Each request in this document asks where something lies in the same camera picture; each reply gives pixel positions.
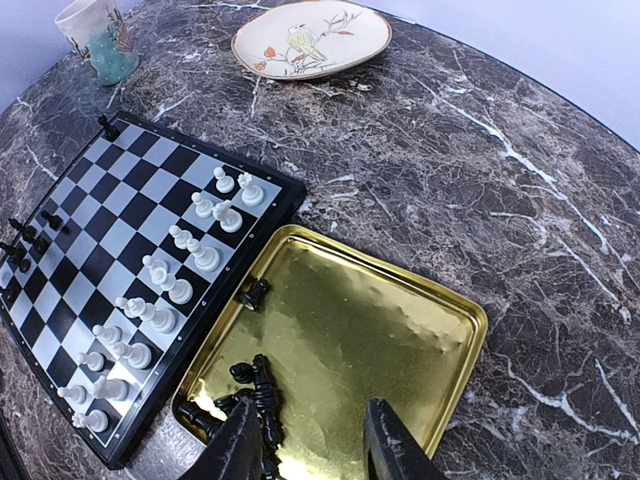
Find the black chess pawn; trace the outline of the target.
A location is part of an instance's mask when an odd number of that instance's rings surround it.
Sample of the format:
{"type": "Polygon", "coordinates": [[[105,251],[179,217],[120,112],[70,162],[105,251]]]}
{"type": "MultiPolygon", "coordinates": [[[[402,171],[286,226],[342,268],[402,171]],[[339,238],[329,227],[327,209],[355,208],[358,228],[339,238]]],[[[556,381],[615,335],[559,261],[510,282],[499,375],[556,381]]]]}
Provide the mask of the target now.
{"type": "Polygon", "coordinates": [[[18,284],[10,284],[7,287],[1,287],[0,291],[4,302],[11,307],[20,293],[20,288],[18,284]]]}

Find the black white chess board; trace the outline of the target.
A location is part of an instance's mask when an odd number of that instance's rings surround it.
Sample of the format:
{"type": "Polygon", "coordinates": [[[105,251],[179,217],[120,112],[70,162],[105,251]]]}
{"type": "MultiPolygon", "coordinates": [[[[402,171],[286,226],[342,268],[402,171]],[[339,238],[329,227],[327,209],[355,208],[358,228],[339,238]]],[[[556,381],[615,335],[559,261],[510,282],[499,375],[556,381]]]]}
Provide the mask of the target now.
{"type": "Polygon", "coordinates": [[[131,456],[193,352],[304,184],[126,112],[94,137],[38,205],[1,263],[1,316],[65,418],[105,413],[80,436],[109,469],[131,456]],[[123,400],[58,397],[90,388],[99,353],[123,400]]]}

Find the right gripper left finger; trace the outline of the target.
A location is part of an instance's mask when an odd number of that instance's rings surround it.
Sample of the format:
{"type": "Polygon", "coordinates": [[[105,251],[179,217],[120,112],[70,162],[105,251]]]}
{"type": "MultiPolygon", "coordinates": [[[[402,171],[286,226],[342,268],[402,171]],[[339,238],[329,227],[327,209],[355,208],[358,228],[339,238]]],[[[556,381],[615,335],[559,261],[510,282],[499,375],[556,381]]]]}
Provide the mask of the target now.
{"type": "Polygon", "coordinates": [[[242,399],[180,479],[260,479],[262,435],[255,404],[242,399]]]}

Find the gold metal tray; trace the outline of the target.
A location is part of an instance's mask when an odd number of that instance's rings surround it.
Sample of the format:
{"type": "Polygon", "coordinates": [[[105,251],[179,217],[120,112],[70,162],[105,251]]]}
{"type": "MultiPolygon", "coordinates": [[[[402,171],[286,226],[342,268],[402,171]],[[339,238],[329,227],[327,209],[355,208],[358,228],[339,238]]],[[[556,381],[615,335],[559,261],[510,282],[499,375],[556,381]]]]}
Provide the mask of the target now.
{"type": "Polygon", "coordinates": [[[264,355],[279,396],[283,479],[364,477],[363,422],[387,400],[433,456],[476,364],[485,311],[446,287],[299,225],[278,229],[176,391],[214,418],[230,368],[264,355]],[[241,295],[269,285],[259,306],[241,295]]]}

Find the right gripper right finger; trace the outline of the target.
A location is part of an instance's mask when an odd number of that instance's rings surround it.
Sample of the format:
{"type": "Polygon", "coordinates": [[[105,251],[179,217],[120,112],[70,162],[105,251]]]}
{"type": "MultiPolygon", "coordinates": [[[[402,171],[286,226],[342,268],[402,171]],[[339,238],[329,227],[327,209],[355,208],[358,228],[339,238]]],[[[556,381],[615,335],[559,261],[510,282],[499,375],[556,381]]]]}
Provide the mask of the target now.
{"type": "Polygon", "coordinates": [[[363,445],[366,479],[447,479],[385,399],[368,402],[363,445]]]}

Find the black chess piece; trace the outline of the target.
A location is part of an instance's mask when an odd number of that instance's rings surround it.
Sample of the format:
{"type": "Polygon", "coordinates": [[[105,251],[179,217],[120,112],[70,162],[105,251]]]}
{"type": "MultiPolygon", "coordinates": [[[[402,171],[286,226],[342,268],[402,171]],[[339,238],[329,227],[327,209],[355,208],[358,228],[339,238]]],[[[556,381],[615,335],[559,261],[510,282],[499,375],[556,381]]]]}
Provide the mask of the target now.
{"type": "Polygon", "coordinates": [[[104,130],[104,137],[113,142],[118,139],[120,135],[120,130],[113,124],[109,122],[105,115],[101,115],[98,117],[97,122],[104,130]]]}
{"type": "Polygon", "coordinates": [[[40,212],[40,216],[47,223],[50,229],[59,231],[63,226],[63,220],[60,216],[52,214],[46,210],[40,212]]]}
{"type": "Polygon", "coordinates": [[[9,219],[10,226],[16,230],[24,239],[25,242],[33,244],[37,238],[37,230],[31,225],[23,225],[15,218],[9,219]]]}

